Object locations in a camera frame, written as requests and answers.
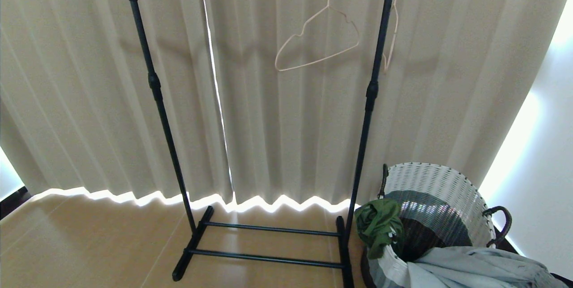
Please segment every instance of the basket handle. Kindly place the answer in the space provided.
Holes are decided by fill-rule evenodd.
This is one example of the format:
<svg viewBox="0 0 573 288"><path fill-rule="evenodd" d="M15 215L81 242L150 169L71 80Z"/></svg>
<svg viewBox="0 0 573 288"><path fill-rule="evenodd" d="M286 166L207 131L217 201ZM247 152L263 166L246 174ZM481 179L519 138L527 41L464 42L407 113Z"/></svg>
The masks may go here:
<svg viewBox="0 0 573 288"><path fill-rule="evenodd" d="M501 230L499 235L497 235L495 239L491 239L491 241L489 241L487 243L486 247L489 247L490 245L497 245L498 243L503 241L503 239L505 239L505 236L509 232L509 229L511 228L511 222L512 222L511 214L509 214L509 211L507 210L507 208L504 208L503 206L496 206L496 207L492 207L490 209L487 209L487 210L483 211L482 215L483 216L491 216L491 215L493 215L493 213L499 212L499 211L502 211L505 215L505 225L503 226L503 229Z"/></svg>
<svg viewBox="0 0 573 288"><path fill-rule="evenodd" d="M388 165L382 165L382 184L380 185L380 190L378 191L378 199L384 198L384 188L386 187L386 178L388 177Z"/></svg>

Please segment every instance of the white and gray basket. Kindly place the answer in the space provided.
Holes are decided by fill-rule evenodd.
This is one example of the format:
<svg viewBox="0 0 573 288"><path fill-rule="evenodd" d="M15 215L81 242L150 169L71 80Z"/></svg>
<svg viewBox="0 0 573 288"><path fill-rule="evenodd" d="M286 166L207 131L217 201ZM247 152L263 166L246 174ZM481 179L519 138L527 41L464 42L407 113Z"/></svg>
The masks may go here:
<svg viewBox="0 0 573 288"><path fill-rule="evenodd" d="M414 259L432 247L495 247L511 226L507 209L488 209L466 176L446 166L410 162L388 169L384 165L381 196L401 204L403 256L410 254ZM497 211L503 211L506 217L498 236L491 221L491 215ZM365 282L377 288L409 287L407 263L390 246L380 259L366 262L365 253L366 250L362 262Z"/></svg>

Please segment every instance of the curtain fold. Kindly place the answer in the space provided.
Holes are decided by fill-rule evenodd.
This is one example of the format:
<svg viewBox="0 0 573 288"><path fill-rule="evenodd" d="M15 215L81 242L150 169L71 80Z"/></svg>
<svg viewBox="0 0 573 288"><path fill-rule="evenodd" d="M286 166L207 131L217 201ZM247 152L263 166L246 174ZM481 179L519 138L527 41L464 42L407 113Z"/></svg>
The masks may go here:
<svg viewBox="0 0 573 288"><path fill-rule="evenodd" d="M230 201L203 2L139 3L190 198ZM2 0L1 15L2 119L25 143L6 154L43 176L27 188L177 195L129 0Z"/></svg>
<svg viewBox="0 0 573 288"><path fill-rule="evenodd" d="M281 194L349 198L383 0L331 0L360 46L277 72L278 48L326 0L206 0L238 202ZM524 100L565 0L398 0L393 61L381 74L359 202L383 163L448 165L479 185ZM392 15L387 54L395 23ZM331 55L354 31L330 11L307 26L281 68Z"/></svg>

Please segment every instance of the vertical pole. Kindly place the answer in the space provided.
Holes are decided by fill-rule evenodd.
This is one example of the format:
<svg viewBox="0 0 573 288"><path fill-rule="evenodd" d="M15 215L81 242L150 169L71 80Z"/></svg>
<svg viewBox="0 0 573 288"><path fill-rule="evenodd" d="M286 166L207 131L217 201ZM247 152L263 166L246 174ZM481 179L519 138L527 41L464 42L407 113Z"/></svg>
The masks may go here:
<svg viewBox="0 0 573 288"><path fill-rule="evenodd" d="M153 61L151 60L151 53L149 51L149 45L147 43L147 37L145 37L145 29L143 28L143 21L141 20L139 4L137 3L137 0L129 0L129 2L131 3L131 11L133 12L133 18L135 19L137 35L139 36L139 43L141 43L141 50L143 51L143 57L145 58L145 65L147 65L147 78L149 80L149 86L153 92L155 103L157 104L159 118L161 119L161 125L163 125L163 132L165 133L165 139L167 141L167 146L169 147L169 153L171 154L173 168L175 170L175 175L177 176L177 182L180 186L181 195L183 196L183 204L185 206L185 212L187 212L189 225L191 226L192 232L195 233L195 220L193 220L193 214L191 211L191 206L189 205L189 198L187 197L187 190L185 189L185 183L183 180L183 174L181 173L179 158L177 158L177 152L175 150L173 136L171 135L169 120L167 120L167 113L163 104L161 84L159 82L157 73L155 73Z"/></svg>
<svg viewBox="0 0 573 288"><path fill-rule="evenodd" d="M378 96L378 75L382 63L382 51L384 51L384 42L390 11L392 9L392 0L384 0L382 8L382 17L380 20L380 31L378 31L378 44L374 53L374 66L372 68L372 78L366 89L366 112L364 113L364 122L362 124L362 133L360 135L360 146L358 147L358 157L356 158L356 171L354 173L354 184L352 186L352 196L350 196L350 206L348 207L348 216L346 217L346 230L344 231L344 243L348 246L350 231L352 229L352 217L354 217L354 205L358 195L358 185L360 184L360 174L362 174L362 165L364 164L364 154L366 153L366 143L368 141L368 131L370 130L370 120L372 111L374 111L374 102Z"/></svg>

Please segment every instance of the black metal clothes rack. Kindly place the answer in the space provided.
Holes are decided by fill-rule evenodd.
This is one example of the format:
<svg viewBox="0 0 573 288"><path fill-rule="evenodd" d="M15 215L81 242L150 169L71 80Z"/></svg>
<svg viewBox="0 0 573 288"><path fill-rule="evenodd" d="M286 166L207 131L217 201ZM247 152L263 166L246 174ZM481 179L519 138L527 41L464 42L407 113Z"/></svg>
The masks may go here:
<svg viewBox="0 0 573 288"><path fill-rule="evenodd" d="M171 160L173 162L173 168L175 170L175 175L177 177L177 182L181 194L183 196L185 211L187 212L187 217L189 225L192 230L192 238L189 240L187 247L183 250L183 254L180 257L173 271L173 280L180 280L185 270L192 259L193 255L210 255L216 257L226 257L226 258L237 258L237 259L247 259L247 260L258 260L258 261L268 261L268 262L280 262L280 263L290 263L290 264L300 264L305 266L317 266L317 267L328 267L328 268L338 268L342 270L342 282L345 288L353 288L354 282L352 279L352 268L350 264L350 256L348 254L348 239L350 238L350 231L352 227L352 218L354 216L354 206L356 204L356 195L358 194L358 186L360 184L360 174L362 173L362 165L364 162L364 154L366 152L366 143L368 141L368 131L370 129L370 120L372 118L372 111L374 110L374 102L378 96L378 75L381 67L382 51L384 49L386 31L388 28L390 10L392 5L392 0L384 0L383 10L380 21L380 29L378 32L378 43L376 45L376 52L374 55L374 64L372 66L372 76L370 82L366 88L366 107L364 114L364 122L362 124L362 133L360 135L360 144L358 150L358 157L356 158L356 170L354 174L354 184L352 186L352 194L350 196L350 208L348 209L348 216L346 217L346 223L342 216L336 218L336 232L324 232L324 231L308 231L303 229L289 229L289 228L277 228L277 227L258 227L253 225L243 225L243 224L229 224L229 223L218 223L211 222L211 216L213 216L214 209L209 206L203 217L199 221L198 225L195 227L195 221L193 219L193 214L189 204L189 198L187 196L187 190L185 188L185 183L183 180L183 174L181 173L180 162L177 157L177 152L175 150L175 144L173 142L173 137L171 135L171 129L169 126L169 121L167 119L167 113L165 111L165 106L163 105L163 96L161 93L161 84L159 78L155 73L153 66L153 61L151 60L151 53L149 50L149 45L147 43L147 38L145 37L145 29L143 21L141 20L141 13L139 11L139 4L137 0L129 0L131 4L131 10L133 12L133 18L135 19L135 26L137 28L137 34L139 36L139 41L141 43L141 49L143 51L143 56L145 58L145 64L147 66L147 78L149 80L149 86L153 93L155 102L157 104L157 109L159 111L159 118L163 125L163 131L165 133L165 139L169 147L169 152L171 154ZM240 229L253 229L261 231L277 231L277 232L288 232L288 233L299 233L306 235L322 235L322 236L333 236L338 238L338 250L340 253L340 262L323 262L323 261L312 261L304 259L291 259L291 258L279 258L261 255L250 255L250 254L236 254L236 253L225 253L221 251L211 251L204 249L197 249L199 241L208 226L211 227L229 227L229 228L240 228Z"/></svg>

